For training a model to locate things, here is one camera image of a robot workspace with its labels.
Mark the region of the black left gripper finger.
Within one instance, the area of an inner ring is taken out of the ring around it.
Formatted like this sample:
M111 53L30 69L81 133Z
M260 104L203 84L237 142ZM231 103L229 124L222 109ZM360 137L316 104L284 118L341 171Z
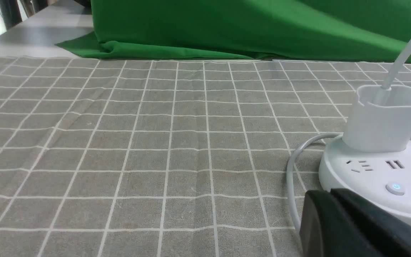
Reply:
M349 189L309 190L300 242L304 257L411 257L411 226Z

